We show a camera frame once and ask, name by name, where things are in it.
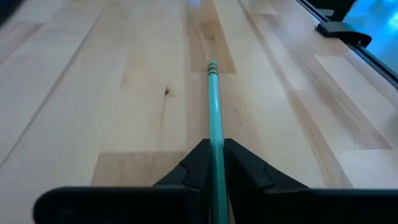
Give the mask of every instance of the teal pencil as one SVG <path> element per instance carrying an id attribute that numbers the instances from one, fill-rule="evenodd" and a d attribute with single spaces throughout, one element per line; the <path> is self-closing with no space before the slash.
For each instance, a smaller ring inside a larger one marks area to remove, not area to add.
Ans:
<path id="1" fill-rule="evenodd" d="M 210 141 L 213 154 L 213 223 L 228 224 L 223 154 L 223 125 L 221 123 L 218 65 L 216 61 L 210 61 L 207 72 L 209 83 Z"/>

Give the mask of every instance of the wood grain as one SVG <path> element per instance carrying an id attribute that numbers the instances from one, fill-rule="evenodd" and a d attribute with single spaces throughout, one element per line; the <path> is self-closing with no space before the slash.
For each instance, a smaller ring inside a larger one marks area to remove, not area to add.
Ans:
<path id="1" fill-rule="evenodd" d="M 298 117 L 302 128 L 305 130 L 307 139 L 312 146 L 315 156 L 317 157 L 317 161 L 319 163 L 326 185 L 329 187 L 352 187 L 343 169 L 340 167 L 334 154 L 331 152 L 325 137 L 320 132 L 319 127 L 315 124 L 303 101 L 299 97 L 299 94 L 296 92 L 295 88 L 287 78 L 287 75 L 280 64 L 283 62 L 283 60 L 276 59 L 275 55 L 273 54 L 274 52 L 272 52 L 269 44 L 266 42 L 264 36 L 262 36 L 249 12 L 244 7 L 244 4 L 240 0 L 238 2 L 259 43 L 261 44 L 268 61 L 270 61 L 273 71 L 275 71 L 282 86 L 287 92 L 287 97 L 292 105 L 292 109 L 294 110 L 295 115 Z"/>
<path id="2" fill-rule="evenodd" d="M 294 0 L 28 0 L 10 22 L 6 223 L 54 187 L 165 175 L 208 138 L 210 59 L 225 138 L 309 187 L 398 187 L 396 89 Z"/>
<path id="3" fill-rule="evenodd" d="M 187 152 L 102 152 L 95 165 L 93 186 L 152 186 L 168 174 Z"/>
<path id="4" fill-rule="evenodd" d="M 213 1 L 186 1 L 186 12 L 191 71 L 206 72 L 216 60 L 220 73 L 236 73 Z"/>
<path id="5" fill-rule="evenodd" d="M 0 65 L 0 164 L 65 74 L 103 6 L 102 0 L 65 4 Z"/>
<path id="6" fill-rule="evenodd" d="M 41 26 L 41 23 L 10 21 L 0 30 L 0 65 Z"/>

